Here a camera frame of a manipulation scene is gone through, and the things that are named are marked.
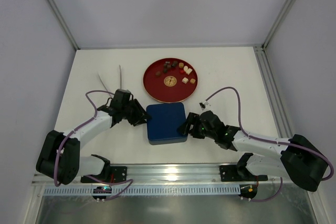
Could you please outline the blue box lid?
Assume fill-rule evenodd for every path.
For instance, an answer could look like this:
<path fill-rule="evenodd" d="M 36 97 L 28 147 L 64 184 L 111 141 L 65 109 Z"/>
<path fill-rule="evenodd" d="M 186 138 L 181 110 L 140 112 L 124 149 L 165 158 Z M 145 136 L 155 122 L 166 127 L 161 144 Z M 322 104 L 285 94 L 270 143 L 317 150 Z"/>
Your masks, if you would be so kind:
<path fill-rule="evenodd" d="M 186 120 L 183 103 L 151 104 L 146 107 L 146 112 L 152 117 L 147 121 L 148 138 L 184 136 L 177 132 Z"/>

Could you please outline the metal serving tongs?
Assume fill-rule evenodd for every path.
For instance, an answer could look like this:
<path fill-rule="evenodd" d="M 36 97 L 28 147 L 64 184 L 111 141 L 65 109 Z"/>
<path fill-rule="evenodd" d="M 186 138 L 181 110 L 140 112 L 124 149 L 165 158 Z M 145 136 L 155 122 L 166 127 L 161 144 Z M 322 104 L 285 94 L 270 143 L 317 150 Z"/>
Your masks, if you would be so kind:
<path fill-rule="evenodd" d="M 113 93 L 116 89 L 122 89 L 122 66 L 117 65 L 111 69 L 105 68 L 97 72 L 97 78 L 104 91 Z"/>

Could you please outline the blue chocolate box with tray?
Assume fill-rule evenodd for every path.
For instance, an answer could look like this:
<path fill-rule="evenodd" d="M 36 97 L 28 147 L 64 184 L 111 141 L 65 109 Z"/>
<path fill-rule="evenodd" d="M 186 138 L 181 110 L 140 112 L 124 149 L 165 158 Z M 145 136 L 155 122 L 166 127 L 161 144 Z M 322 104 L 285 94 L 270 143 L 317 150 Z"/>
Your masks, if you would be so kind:
<path fill-rule="evenodd" d="M 186 136 L 179 137 L 168 137 L 168 138 L 148 138 L 151 145 L 163 145 L 163 144 L 174 144 L 186 142 Z"/>

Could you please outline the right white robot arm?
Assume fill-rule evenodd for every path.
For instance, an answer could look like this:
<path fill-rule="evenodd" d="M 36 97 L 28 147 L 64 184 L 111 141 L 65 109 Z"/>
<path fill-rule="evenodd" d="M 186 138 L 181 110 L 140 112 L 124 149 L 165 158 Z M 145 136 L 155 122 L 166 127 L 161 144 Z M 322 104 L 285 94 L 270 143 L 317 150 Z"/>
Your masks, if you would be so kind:
<path fill-rule="evenodd" d="M 331 169 L 328 159 L 304 136 L 291 138 L 252 136 L 242 128 L 226 125 L 212 111 L 198 115 L 189 113 L 177 131 L 183 136 L 211 138 L 221 148 L 243 152 L 237 163 L 237 171 L 246 175 L 268 175 L 289 178 L 307 191 L 316 191 Z"/>

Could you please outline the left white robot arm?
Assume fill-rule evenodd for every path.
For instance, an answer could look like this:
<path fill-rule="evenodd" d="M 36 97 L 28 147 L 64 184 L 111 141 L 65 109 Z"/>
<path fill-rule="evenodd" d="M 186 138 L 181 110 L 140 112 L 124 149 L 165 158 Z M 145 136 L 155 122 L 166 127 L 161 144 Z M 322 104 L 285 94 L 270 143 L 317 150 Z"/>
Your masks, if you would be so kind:
<path fill-rule="evenodd" d="M 138 126 L 151 119 L 130 91 L 117 89 L 108 94 L 105 104 L 93 106 L 94 114 L 90 119 L 71 130 L 52 130 L 46 135 L 36 171 L 53 179 L 55 186 L 68 185 L 76 177 L 81 177 L 83 181 L 111 183 L 111 162 L 96 154 L 82 157 L 81 149 L 123 120 Z"/>

